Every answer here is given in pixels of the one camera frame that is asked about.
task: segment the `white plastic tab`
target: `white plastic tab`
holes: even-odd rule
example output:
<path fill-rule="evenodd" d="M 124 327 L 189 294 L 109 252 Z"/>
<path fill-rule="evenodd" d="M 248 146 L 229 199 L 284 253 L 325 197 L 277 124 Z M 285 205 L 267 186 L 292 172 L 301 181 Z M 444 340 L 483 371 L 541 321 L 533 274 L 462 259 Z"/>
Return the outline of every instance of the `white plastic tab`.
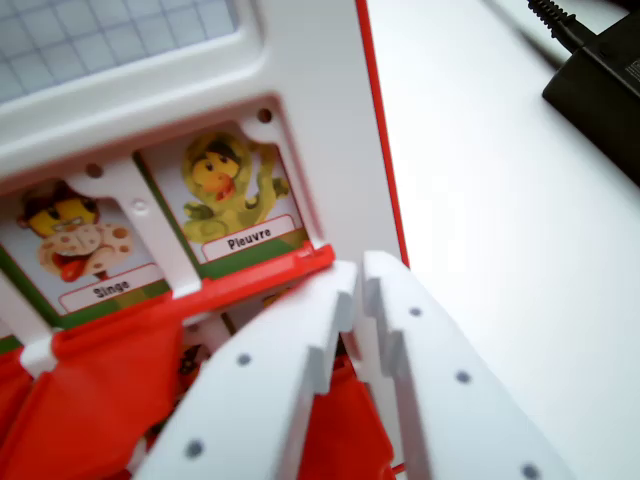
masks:
<path fill-rule="evenodd" d="M 201 369 L 136 479 L 295 479 L 315 393 L 352 326 L 357 269 L 335 262 L 261 312 Z"/>
<path fill-rule="evenodd" d="M 133 448 L 131 459 L 126 466 L 126 470 L 132 475 L 136 473 L 140 464 L 144 461 L 144 457 L 147 455 L 147 441 L 144 438 L 138 440 L 136 446 Z"/>
<path fill-rule="evenodd" d="M 0 272 L 0 319 L 27 346 L 50 338 L 51 327 L 42 319 L 3 272 Z"/>
<path fill-rule="evenodd" d="M 37 342 L 25 345 L 20 354 L 20 364 L 34 379 L 42 372 L 52 372 L 58 364 L 58 359 L 51 350 L 53 336 L 43 338 Z"/>
<path fill-rule="evenodd" d="M 563 461 L 413 274 L 364 257 L 365 311 L 393 376 L 410 479 L 570 479 Z"/>
<path fill-rule="evenodd" d="M 90 165 L 86 172 L 76 172 L 65 180 L 84 195 L 118 202 L 162 270 L 174 298 L 200 290 L 198 272 L 130 157 Z"/>

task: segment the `black power adapter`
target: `black power adapter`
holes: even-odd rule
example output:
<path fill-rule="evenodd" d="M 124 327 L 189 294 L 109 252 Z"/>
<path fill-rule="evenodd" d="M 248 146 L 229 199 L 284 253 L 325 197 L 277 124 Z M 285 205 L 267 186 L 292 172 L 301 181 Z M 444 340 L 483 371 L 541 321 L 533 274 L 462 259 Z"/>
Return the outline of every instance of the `black power adapter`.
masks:
<path fill-rule="evenodd" d="M 596 35 L 552 1 L 529 8 L 572 53 L 542 96 L 640 186 L 640 10 Z"/>

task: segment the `monkey illustration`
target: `monkey illustration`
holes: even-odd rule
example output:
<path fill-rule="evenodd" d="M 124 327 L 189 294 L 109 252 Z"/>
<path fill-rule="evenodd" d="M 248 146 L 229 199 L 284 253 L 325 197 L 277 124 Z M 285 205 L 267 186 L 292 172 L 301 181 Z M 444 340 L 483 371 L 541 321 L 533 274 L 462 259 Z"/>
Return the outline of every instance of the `monkey illustration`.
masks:
<path fill-rule="evenodd" d="M 255 145 L 262 163 L 257 175 L 258 193 L 247 198 L 253 160 L 249 149 L 226 133 L 205 134 L 187 148 L 182 161 L 182 177 L 200 202 L 185 204 L 189 220 L 186 237 L 207 243 L 247 227 L 262 223 L 276 204 L 289 193 L 284 178 L 273 178 L 278 158 L 274 145 Z"/>
<path fill-rule="evenodd" d="M 108 278 L 110 268 L 131 255 L 133 240 L 126 227 L 99 223 L 95 200 L 79 195 L 66 183 L 53 191 L 27 192 L 18 225 L 42 238 L 40 265 L 65 282 L 84 275 Z"/>

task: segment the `red plastic piece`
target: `red plastic piece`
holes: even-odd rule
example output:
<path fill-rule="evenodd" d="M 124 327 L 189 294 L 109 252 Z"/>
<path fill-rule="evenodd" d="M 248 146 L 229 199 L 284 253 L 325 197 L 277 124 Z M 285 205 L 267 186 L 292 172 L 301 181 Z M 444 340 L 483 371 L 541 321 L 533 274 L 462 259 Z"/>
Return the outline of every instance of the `red plastic piece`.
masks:
<path fill-rule="evenodd" d="M 314 250 L 309 242 L 294 252 L 267 260 L 253 267 L 226 275 L 216 280 L 204 279 L 202 288 L 191 295 L 172 299 L 171 292 L 160 297 L 107 315 L 72 330 L 57 334 L 53 346 L 60 355 L 75 350 L 84 350 L 102 341 L 95 332 L 103 325 L 124 318 L 163 318 L 167 321 L 182 322 L 183 319 L 201 312 L 218 310 L 241 300 L 257 295 L 265 290 L 302 279 L 330 266 L 335 260 L 331 245 Z"/>
<path fill-rule="evenodd" d="M 173 408 L 181 333 L 180 322 L 139 315 L 92 331 L 82 350 L 62 342 L 58 365 L 38 378 L 9 432 L 0 478 L 122 471 L 136 442 Z"/>
<path fill-rule="evenodd" d="M 0 445 L 31 390 L 31 376 L 20 365 L 22 348 L 0 357 Z"/>
<path fill-rule="evenodd" d="M 394 480 L 392 460 L 367 388 L 339 357 L 329 393 L 314 399 L 298 480 Z"/>

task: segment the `white table surface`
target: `white table surface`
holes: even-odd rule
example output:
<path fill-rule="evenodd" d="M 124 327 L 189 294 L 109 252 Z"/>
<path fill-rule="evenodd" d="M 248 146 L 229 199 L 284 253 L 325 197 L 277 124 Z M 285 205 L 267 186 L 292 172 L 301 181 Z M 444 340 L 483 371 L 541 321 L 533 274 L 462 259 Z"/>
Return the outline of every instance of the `white table surface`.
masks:
<path fill-rule="evenodd" d="M 499 3 L 565 55 L 525 0 Z M 369 10 L 413 271 L 577 478 L 639 478 L 640 190 L 479 0 Z"/>

